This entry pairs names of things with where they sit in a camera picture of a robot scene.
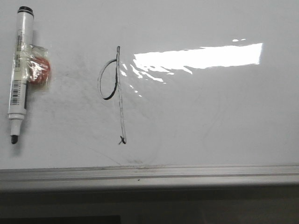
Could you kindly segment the aluminium whiteboard frame rail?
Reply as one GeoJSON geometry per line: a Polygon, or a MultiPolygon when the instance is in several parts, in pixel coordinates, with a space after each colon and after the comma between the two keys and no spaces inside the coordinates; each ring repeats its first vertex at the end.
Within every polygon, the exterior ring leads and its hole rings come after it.
{"type": "Polygon", "coordinates": [[[1,192],[197,189],[297,185],[298,165],[289,166],[119,166],[101,168],[7,169],[1,192]]]}

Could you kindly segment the white whiteboard marker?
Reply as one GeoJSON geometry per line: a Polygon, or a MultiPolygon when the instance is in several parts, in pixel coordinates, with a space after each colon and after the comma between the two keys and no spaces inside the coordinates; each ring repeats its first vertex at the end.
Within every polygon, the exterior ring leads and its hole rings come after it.
{"type": "Polygon", "coordinates": [[[8,119],[11,126],[11,143],[16,144],[21,125],[27,113],[27,89],[29,82],[28,53],[33,40],[33,10],[27,6],[17,11],[16,44],[11,75],[8,119]]]}

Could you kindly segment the red magnet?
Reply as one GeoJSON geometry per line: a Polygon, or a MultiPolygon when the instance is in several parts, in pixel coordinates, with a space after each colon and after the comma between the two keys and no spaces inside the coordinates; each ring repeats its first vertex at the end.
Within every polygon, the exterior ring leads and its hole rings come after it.
{"type": "Polygon", "coordinates": [[[34,90],[48,90],[51,79],[51,62],[48,49],[29,45],[26,53],[28,66],[27,81],[34,90]]]}

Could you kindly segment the white whiteboard surface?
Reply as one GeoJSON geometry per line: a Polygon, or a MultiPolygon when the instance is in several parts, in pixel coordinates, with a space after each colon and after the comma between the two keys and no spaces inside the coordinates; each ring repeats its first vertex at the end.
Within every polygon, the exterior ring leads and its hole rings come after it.
{"type": "Polygon", "coordinates": [[[2,169],[298,162],[298,1],[1,1],[2,169]],[[13,145],[23,5],[52,76],[13,145]]]}

